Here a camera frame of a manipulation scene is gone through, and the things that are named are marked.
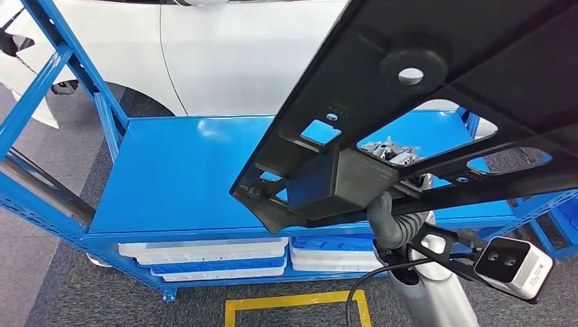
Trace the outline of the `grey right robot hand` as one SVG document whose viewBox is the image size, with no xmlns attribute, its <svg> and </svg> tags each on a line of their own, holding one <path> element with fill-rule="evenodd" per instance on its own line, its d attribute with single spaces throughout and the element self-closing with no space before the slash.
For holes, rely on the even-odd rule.
<svg viewBox="0 0 578 327">
<path fill-rule="evenodd" d="M 383 141 L 367 142 L 361 148 L 392 164 L 406 166 L 419 159 L 414 147 L 400 145 L 390 137 Z M 394 216 L 391 213 L 392 205 L 391 193 L 384 191 L 367 207 L 367 220 L 377 246 L 382 249 L 403 247 L 418 234 L 425 222 L 436 222 L 433 211 Z"/>
</svg>

